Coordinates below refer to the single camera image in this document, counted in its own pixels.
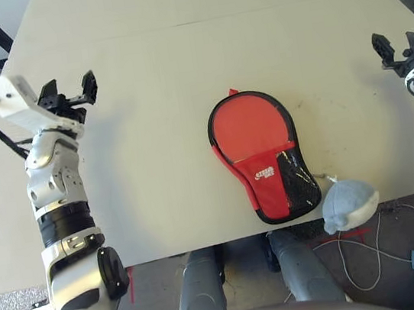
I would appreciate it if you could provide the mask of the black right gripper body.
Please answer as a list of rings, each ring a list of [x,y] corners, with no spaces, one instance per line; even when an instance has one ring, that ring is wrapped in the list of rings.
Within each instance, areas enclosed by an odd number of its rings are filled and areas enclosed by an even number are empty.
[[[410,71],[414,69],[414,55],[407,57],[406,60],[382,62],[381,68],[383,70],[393,70],[399,78],[406,77]]]

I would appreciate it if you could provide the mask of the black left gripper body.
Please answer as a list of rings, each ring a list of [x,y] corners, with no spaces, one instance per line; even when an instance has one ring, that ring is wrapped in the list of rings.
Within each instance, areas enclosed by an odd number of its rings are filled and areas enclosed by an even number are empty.
[[[70,118],[86,115],[87,111],[83,106],[85,104],[84,100],[82,95],[67,98],[64,94],[57,94],[41,97],[37,104],[58,117]]]

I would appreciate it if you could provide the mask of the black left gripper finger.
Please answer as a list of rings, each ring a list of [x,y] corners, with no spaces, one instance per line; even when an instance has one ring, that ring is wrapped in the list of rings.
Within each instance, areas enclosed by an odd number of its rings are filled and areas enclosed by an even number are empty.
[[[52,79],[42,87],[38,101],[41,102],[43,99],[57,96],[57,94],[57,81],[55,79]]]
[[[96,78],[94,72],[89,70],[83,75],[82,78],[82,97],[81,101],[85,104],[95,104],[98,84],[96,83]]]

